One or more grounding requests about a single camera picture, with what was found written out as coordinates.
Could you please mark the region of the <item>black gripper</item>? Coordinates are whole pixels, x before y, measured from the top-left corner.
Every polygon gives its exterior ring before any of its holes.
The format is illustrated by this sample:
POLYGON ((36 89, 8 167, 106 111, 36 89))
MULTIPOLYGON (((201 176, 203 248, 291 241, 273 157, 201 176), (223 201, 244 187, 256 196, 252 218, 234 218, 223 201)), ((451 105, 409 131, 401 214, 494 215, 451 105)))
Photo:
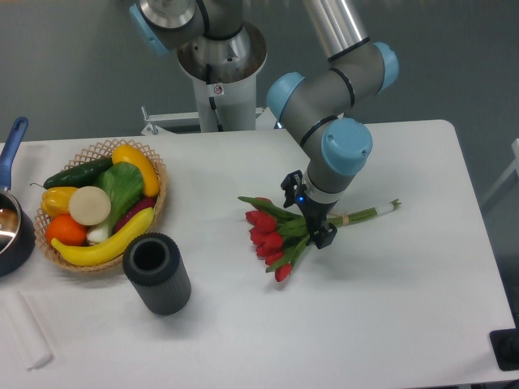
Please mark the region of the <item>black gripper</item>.
POLYGON ((287 174, 281 182, 281 189, 285 195, 283 208, 296 204, 305 217, 310 233, 307 245, 319 250, 331 245, 337 234, 337 227, 328 224, 326 220, 336 201, 331 200, 327 194, 315 194, 306 184, 302 184, 300 170, 287 174))

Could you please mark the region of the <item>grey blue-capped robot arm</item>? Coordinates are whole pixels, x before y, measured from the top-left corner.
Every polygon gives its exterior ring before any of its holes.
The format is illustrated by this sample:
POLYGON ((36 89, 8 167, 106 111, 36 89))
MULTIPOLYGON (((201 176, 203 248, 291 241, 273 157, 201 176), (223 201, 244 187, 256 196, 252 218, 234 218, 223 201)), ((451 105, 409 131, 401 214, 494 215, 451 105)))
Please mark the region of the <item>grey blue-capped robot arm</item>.
MULTIPOLYGON (((350 118, 361 100, 390 86, 399 74, 396 54, 370 39, 348 1, 305 1, 328 69, 313 80, 297 72, 268 90, 267 106, 309 157, 305 171, 286 176, 285 205, 302 212, 309 240, 332 243, 327 216, 372 149, 369 130, 350 118)), ((129 10, 140 35, 158 54, 176 53, 195 91, 203 132, 252 130, 256 76, 267 48, 243 17, 240 1, 136 1, 129 10)))

